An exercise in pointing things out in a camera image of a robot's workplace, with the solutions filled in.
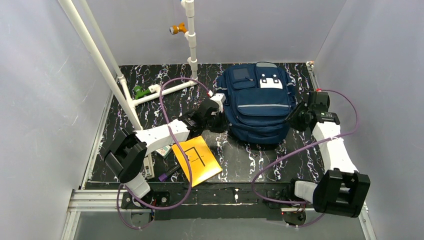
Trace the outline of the yellow book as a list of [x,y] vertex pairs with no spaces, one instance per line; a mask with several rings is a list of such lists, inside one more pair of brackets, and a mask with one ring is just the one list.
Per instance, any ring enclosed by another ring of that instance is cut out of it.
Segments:
[[222,172],[220,164],[202,136],[181,142],[180,145],[190,163],[190,183],[193,188]]

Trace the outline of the navy blue student backpack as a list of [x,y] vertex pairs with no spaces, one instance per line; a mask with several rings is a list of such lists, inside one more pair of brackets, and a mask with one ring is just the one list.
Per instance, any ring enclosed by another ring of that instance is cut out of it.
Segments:
[[286,138],[285,119],[297,102],[295,83],[284,69],[265,61],[233,65],[217,78],[215,90],[225,95],[229,131],[240,141],[276,145]]

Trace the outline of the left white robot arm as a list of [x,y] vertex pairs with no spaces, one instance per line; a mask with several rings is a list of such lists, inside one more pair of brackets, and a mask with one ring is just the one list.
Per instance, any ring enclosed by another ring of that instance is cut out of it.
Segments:
[[133,196],[144,197],[151,190],[141,173],[147,155],[199,137],[206,130],[222,133],[226,129],[223,97],[206,99],[197,109],[161,126],[133,132],[123,129],[100,152],[102,160]]

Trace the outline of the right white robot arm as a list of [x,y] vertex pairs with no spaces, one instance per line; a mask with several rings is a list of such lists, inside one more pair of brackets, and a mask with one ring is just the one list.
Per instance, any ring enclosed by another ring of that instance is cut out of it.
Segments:
[[317,141],[325,174],[318,183],[292,180],[292,195],[312,204],[318,213],[356,218],[360,215],[371,181],[360,173],[344,145],[341,122],[330,112],[325,90],[311,91],[286,118],[297,131],[310,130]]

